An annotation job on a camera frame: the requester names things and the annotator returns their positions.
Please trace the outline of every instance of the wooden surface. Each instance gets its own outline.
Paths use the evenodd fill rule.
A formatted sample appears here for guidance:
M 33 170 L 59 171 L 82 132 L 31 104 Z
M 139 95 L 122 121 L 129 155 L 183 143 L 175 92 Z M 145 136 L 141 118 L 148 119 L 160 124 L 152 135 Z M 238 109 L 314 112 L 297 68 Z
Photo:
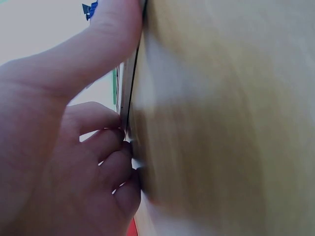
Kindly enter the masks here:
M 149 0 L 130 128 L 140 236 L 315 235 L 315 2 Z

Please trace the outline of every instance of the hand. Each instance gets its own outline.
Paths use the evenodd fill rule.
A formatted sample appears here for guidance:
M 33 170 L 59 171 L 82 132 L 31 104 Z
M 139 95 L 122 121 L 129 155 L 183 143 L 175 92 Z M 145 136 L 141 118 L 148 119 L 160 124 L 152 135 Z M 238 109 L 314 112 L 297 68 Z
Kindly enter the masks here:
M 84 32 L 0 67 L 1 235 L 126 233 L 140 189 L 120 118 L 96 103 L 66 106 L 126 59 L 140 32 L 138 0 L 99 0 Z

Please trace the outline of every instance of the green object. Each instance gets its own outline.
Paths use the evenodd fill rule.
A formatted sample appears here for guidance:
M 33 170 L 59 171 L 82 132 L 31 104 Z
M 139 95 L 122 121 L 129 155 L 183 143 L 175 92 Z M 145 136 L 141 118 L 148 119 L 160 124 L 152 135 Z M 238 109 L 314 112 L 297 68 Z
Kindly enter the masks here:
M 117 90 L 117 80 L 116 80 L 116 69 L 113 70 L 113 98 L 114 105 L 117 104 L 116 90 Z

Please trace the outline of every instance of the wood grain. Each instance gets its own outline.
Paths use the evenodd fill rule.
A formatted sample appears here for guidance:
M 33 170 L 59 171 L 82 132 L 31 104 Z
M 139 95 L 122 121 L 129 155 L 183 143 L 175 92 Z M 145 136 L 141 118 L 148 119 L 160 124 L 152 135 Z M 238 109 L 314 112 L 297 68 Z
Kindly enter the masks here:
M 141 236 L 315 235 L 315 2 L 149 0 Z

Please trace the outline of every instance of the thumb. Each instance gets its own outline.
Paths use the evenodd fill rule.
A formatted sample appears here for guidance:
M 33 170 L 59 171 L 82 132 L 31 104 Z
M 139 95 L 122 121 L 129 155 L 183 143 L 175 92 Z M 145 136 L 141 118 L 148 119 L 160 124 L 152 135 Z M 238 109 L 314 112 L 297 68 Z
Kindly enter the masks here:
M 5 71 L 11 81 L 70 100 L 130 56 L 140 33 L 139 0 L 99 0 L 89 28 L 51 50 L 8 63 Z

